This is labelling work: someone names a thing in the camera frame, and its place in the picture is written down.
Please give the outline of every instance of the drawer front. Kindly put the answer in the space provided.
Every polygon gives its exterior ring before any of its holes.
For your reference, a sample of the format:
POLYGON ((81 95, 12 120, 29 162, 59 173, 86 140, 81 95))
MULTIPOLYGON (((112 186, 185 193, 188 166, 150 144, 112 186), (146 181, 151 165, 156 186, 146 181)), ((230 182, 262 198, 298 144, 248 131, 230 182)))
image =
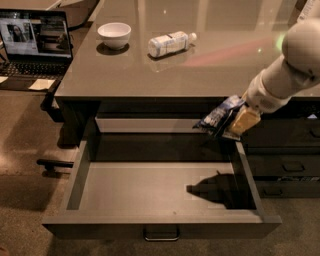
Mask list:
POLYGON ((144 239, 147 242, 175 242, 179 239, 259 239, 277 228, 278 218, 265 223, 206 224, 102 224, 89 219, 45 218, 44 226, 60 239, 144 239))

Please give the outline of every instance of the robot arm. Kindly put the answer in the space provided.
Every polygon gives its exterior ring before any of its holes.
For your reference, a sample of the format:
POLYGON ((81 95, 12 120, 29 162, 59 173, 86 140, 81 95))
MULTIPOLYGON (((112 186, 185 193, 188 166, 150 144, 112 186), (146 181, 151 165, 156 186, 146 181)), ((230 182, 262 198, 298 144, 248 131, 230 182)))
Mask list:
POLYGON ((240 136, 298 92, 320 84, 320 19, 295 24, 282 44, 283 54, 250 83, 241 108, 227 132, 240 136))

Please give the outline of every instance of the white bowl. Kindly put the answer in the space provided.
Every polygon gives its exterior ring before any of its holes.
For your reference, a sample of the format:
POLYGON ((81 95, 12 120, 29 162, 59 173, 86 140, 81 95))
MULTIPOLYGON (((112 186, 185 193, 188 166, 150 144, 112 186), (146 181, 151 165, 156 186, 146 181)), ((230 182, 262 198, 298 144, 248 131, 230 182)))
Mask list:
POLYGON ((98 28, 98 34, 106 46, 119 50, 128 43, 131 27, 125 23, 107 23, 98 28))

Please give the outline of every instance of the plastic bottle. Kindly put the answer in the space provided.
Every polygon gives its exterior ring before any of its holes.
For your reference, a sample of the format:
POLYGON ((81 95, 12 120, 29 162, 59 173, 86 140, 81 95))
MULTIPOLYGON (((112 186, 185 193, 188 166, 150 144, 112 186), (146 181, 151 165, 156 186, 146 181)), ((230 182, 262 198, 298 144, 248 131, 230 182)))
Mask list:
POLYGON ((187 35, 182 31, 155 37, 149 41, 149 53, 152 57, 158 58, 169 53, 187 50, 196 39, 197 35, 195 33, 187 35))

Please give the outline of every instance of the floor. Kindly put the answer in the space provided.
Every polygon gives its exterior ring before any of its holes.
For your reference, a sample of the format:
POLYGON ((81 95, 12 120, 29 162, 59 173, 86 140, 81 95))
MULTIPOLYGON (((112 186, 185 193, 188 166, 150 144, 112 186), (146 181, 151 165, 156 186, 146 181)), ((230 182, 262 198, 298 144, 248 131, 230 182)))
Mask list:
MULTIPOLYGON (((75 41, 85 33, 77 31, 75 41)), ((283 224, 258 240, 59 240, 41 221, 58 212, 69 170, 48 177, 36 160, 72 161, 77 149, 58 145, 62 124, 40 110, 43 98, 43 93, 0 91, 0 256, 319 255, 320 198, 263 199, 266 212, 280 215, 283 224)))

